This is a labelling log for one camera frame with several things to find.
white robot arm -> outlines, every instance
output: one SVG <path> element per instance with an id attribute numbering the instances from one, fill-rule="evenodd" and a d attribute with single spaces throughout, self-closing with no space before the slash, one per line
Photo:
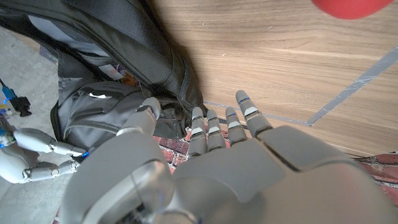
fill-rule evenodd
<path id="1" fill-rule="evenodd" d="M 30 162 L 26 150 L 34 152 L 54 152 L 71 156 L 87 156 L 85 149 L 57 142 L 44 132 L 23 128 L 12 133 L 5 118 L 1 118 L 0 127 L 0 176 L 13 184 L 52 179 L 63 174 L 76 172 L 80 165 L 77 161 L 65 161 L 59 166 L 42 162 L 37 166 Z"/>
<path id="2" fill-rule="evenodd" d="M 70 179 L 61 222 L 398 223 L 355 161 L 297 129 L 273 128 L 245 92 L 236 100 L 252 138 L 228 108 L 225 148 L 215 111 L 207 112 L 207 137 L 195 108 L 188 161 L 173 174 L 152 137 L 159 102 L 141 106 Z"/>

gray backpack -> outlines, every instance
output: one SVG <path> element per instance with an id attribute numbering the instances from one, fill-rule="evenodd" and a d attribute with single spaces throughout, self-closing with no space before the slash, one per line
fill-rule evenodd
<path id="1" fill-rule="evenodd" d="M 152 9 L 146 0 L 0 1 L 0 26 L 58 57 L 60 97 L 51 112 L 57 140 L 95 147 L 152 96 L 162 106 L 156 136 L 183 138 L 192 109 L 205 112 L 189 60 L 169 42 Z M 140 85 L 120 83 L 115 65 Z"/>

cable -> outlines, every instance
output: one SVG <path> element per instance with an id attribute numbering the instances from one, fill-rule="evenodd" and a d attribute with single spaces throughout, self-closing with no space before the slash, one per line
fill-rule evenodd
<path id="1" fill-rule="evenodd" d="M 2 86 L 6 86 L 6 84 L 4 84 L 4 82 L 2 82 L 1 78 L 0 78 L 0 83 Z"/>

wooden wall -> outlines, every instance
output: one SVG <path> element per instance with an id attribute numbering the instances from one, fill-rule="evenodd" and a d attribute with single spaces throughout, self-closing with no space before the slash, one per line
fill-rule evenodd
<path id="1" fill-rule="evenodd" d="M 259 109 L 307 121 L 398 45 L 398 2 L 355 21 L 310 0 L 158 0 L 168 33 L 194 64 L 206 106 L 225 117 L 245 90 Z M 313 126 L 292 125 L 342 151 L 397 151 L 398 65 L 389 67 Z"/>

red object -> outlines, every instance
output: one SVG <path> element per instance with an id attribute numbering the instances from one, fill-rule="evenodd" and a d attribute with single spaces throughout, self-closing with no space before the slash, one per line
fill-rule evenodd
<path id="1" fill-rule="evenodd" d="M 327 14 L 339 19 L 360 19 L 386 7 L 394 0 L 312 0 Z"/>

